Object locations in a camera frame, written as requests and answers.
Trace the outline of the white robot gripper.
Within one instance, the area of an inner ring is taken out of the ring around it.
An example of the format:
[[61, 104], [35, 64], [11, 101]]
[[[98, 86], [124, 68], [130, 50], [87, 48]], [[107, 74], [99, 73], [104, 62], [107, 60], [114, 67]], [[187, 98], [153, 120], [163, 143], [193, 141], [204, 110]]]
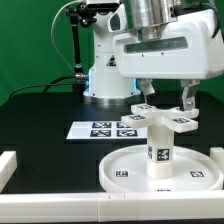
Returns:
[[140, 42], [136, 31], [114, 36], [116, 66], [123, 77], [138, 79], [146, 104], [155, 93], [151, 79], [186, 79], [182, 110], [195, 108], [197, 79], [210, 79], [224, 73], [224, 41], [221, 32], [215, 37], [215, 15], [212, 10], [186, 14], [168, 23], [160, 39]]

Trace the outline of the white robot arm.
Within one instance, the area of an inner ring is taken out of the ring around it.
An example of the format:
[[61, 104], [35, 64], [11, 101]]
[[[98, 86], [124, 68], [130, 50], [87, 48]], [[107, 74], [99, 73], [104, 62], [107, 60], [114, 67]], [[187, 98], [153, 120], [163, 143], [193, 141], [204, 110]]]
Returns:
[[195, 107], [199, 83], [224, 74], [224, 39], [212, 3], [86, 0], [94, 14], [94, 64], [85, 99], [121, 104], [154, 93], [155, 79], [176, 79], [182, 105]]

